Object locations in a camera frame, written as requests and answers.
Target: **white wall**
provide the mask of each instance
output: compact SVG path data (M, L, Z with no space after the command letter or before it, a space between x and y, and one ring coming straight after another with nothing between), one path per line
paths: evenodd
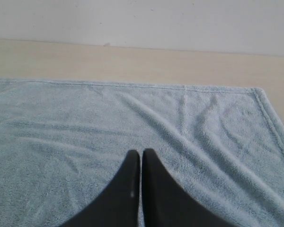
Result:
M0 38L284 55L284 0L0 0Z

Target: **wooden floor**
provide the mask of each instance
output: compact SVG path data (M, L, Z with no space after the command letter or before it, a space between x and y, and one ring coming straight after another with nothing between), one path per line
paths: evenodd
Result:
M284 57L0 40L0 77L263 88L284 124Z

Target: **light wood surface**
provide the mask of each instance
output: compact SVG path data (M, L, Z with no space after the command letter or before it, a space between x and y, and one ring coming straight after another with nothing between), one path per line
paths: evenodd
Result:
M0 40L0 77L261 87L284 124L284 57Z

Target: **light blue towel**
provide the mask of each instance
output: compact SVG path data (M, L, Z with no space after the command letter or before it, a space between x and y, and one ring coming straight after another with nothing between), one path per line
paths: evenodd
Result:
M223 219L284 226L284 126L261 89L0 79L0 227L60 225L145 148Z

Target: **black plastic tip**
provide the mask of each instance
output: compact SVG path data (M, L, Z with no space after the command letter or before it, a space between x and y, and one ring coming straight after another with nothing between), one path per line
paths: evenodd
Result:
M146 227L232 227L193 200L170 176L153 149L143 153L142 203Z
M61 227L136 227L139 185L140 156L130 150L104 191Z

